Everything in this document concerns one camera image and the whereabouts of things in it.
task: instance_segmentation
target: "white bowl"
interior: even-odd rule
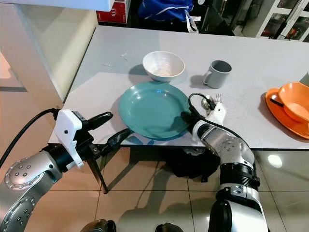
[[[152,79],[169,82],[183,73],[185,64],[171,52],[156,51],[144,56],[143,67]]]

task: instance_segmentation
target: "table leg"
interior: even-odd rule
[[[103,193],[107,194],[108,193],[108,188],[106,186],[106,183],[105,183],[105,181],[103,179],[103,176],[101,174],[100,168],[99,168],[96,160],[95,159],[88,159],[88,160],[86,160],[86,162],[88,163],[88,165],[89,165],[93,175],[95,176],[96,180],[97,181],[98,180],[101,181],[101,184],[103,186]]]

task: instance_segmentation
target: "blue bag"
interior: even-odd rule
[[[193,0],[143,0],[139,16],[156,21],[169,21],[178,18],[186,21],[186,14],[192,11]]]

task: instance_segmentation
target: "mug handle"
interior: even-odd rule
[[[207,85],[207,80],[208,80],[210,74],[212,74],[212,72],[211,72],[211,71],[208,71],[208,72],[205,73],[205,75],[204,75],[205,78],[204,78],[203,83],[204,83],[205,85]]]

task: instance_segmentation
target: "teal plate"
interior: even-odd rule
[[[132,131],[145,137],[166,140],[181,135],[187,124],[181,112],[189,112],[187,96],[174,86],[144,82],[122,95],[119,114]]]

